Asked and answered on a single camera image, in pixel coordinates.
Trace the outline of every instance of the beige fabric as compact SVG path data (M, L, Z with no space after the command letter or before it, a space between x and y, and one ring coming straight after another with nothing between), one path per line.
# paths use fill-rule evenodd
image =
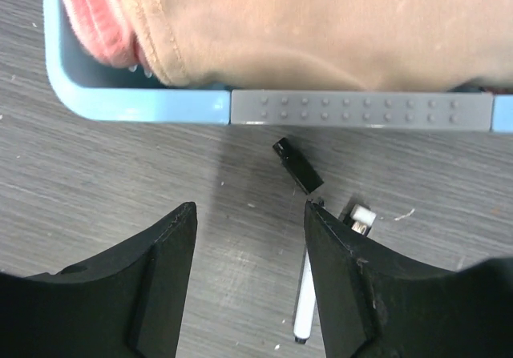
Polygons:
M170 86L513 86L513 0L122 0Z

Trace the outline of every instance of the gray wood surface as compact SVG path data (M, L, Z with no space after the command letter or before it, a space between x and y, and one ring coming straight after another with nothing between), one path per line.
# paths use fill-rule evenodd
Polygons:
M90 122L46 79L42 0L0 10L0 267L56 272L196 201L179 357L324 356L317 318L292 337L305 197L271 150L283 135L333 213L370 201L385 245L452 269L513 254L513 137Z

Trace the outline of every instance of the folded clothing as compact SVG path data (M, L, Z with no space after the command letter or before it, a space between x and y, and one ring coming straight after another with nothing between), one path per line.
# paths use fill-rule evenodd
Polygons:
M65 2L68 12L72 1ZM115 9L111 20L126 15L114 18L121 46L136 36L147 65L169 86L513 86L513 0L120 1L123 12L107 8ZM119 49L110 40L105 46ZM125 59L119 62L135 60L113 51Z
M78 40L99 62L113 67L146 64L121 0L63 0Z

